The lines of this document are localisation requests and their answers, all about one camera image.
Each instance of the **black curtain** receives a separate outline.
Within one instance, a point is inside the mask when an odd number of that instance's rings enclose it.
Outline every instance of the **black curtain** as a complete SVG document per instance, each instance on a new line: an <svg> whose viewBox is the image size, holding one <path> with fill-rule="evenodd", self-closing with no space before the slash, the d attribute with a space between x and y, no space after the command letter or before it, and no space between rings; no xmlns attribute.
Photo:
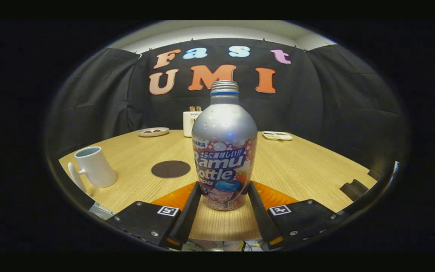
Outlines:
<svg viewBox="0 0 435 272"><path fill-rule="evenodd" d="M244 45L249 57L231 57L228 48ZM201 59L183 59L191 48L206 48ZM181 49L166 66L153 69L157 55ZM270 50L288 54L285 65ZM237 68L240 104L259 130L289 131L322 145L368 169L401 160L407 139L406 119L395 94L363 60L340 45L303 51L250 39L206 39L152 49L143 54L105 48L81 65L55 98L48 120L48 150L55 159L79 148L145 127L182 129L182 112L191 105L209 106L209 90L190 91L190 67ZM255 90L257 67L273 69L276 93ZM179 69L174 87L152 95L149 76Z"/></svg>
<svg viewBox="0 0 435 272"><path fill-rule="evenodd" d="M45 143L50 156L59 159L135 129L130 120L141 114L129 106L128 82L138 56L105 48L71 74L49 110Z"/></svg>
<svg viewBox="0 0 435 272"><path fill-rule="evenodd" d="M316 48L309 57L323 95L319 144L378 172L402 162L409 128L384 79L340 45Z"/></svg>

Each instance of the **white plate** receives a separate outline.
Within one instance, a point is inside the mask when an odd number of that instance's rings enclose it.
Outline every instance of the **white plate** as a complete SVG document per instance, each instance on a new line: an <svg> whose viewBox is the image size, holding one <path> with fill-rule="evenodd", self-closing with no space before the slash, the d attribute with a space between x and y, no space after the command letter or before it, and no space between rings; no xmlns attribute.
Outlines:
<svg viewBox="0 0 435 272"><path fill-rule="evenodd" d="M162 131L158 131L158 132L151 132L151 133L144 133L145 131L154 131L154 130L162 130ZM154 136L161 136L164 134L167 134L169 132L169 128L168 127L151 127L151 128L146 128L146 129L140 129L137 131L139 136L142 137L154 137Z"/></svg>

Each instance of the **orange letter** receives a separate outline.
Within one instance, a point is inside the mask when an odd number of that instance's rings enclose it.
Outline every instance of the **orange letter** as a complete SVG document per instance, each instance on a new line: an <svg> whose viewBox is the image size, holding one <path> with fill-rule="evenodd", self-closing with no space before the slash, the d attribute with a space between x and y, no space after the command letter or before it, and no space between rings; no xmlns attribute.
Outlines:
<svg viewBox="0 0 435 272"><path fill-rule="evenodd" d="M236 69L236 66L224 64L221 65L214 73L209 71L206 65L196 65L190 67L192 71L194 71L194 75L192 76L192 84L188 87L191 91L202 90L203 86L202 82L206 85L207 88L211 88L211 85L216 80L232 80L233 79L233 71Z"/></svg>
<svg viewBox="0 0 435 272"><path fill-rule="evenodd" d="M162 73L155 73L149 76L150 78L150 85L149 85L149 91L152 94L159 95L168 93L172 90L172 87L174 87L174 79L176 78L176 72L179 72L179 69L172 69L166 72L167 74L167 84L164 88L159 88L159 79L160 76L162 76Z"/></svg>
<svg viewBox="0 0 435 272"><path fill-rule="evenodd" d="M276 93L273 88L273 74L275 71L268 68L256 68L259 73L259 84L256 87L256 91L260 93Z"/></svg>
<svg viewBox="0 0 435 272"><path fill-rule="evenodd" d="M176 49L176 50L172 50L172 51L157 55L157 64L154 66L154 69L157 69L157 68L162 67L162 66L166 66L167 64L170 63L167 60L173 60L174 57L176 57L176 54L180 53L180 52L181 52L180 49Z"/></svg>

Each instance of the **blue letter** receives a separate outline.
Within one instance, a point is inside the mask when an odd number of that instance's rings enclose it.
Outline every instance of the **blue letter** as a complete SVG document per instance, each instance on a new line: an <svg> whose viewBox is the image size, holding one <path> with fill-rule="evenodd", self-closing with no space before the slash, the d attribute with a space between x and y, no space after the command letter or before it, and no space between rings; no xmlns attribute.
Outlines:
<svg viewBox="0 0 435 272"><path fill-rule="evenodd" d="M231 57L247 57L249 56L249 47L247 46L232 46L229 48L229 55Z"/></svg>
<svg viewBox="0 0 435 272"><path fill-rule="evenodd" d="M186 51L186 55L183 55L182 58L185 60L197 58L200 59L202 57L207 56L206 48L193 48Z"/></svg>

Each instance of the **wooden table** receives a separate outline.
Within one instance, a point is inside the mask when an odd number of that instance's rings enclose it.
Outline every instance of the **wooden table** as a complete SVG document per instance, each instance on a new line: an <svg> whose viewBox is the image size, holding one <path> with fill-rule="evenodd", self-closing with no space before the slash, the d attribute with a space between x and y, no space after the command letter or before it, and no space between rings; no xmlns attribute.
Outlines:
<svg viewBox="0 0 435 272"><path fill-rule="evenodd" d="M367 168L297 136L291 141L270 141L259 133L258 138L251 179L297 200L312 198L338 212L352 203L340 191L343 184L357 179L371 188L376 183L367 174ZM197 181L191 138L185 138L182 130L170 130L168 134L150 138L140 137L133 131L91 146L102 147L118 180L100 189L91 186L82 175L83 183L91 198L115 213L135 201L152 202ZM75 152L59 159L68 175L68 162L80 170ZM171 179L151 173L152 166L168 160L187 162L191 170ZM190 239L237 241L261 237L249 199L242 207L226 212L207 207L202 199Z"/></svg>

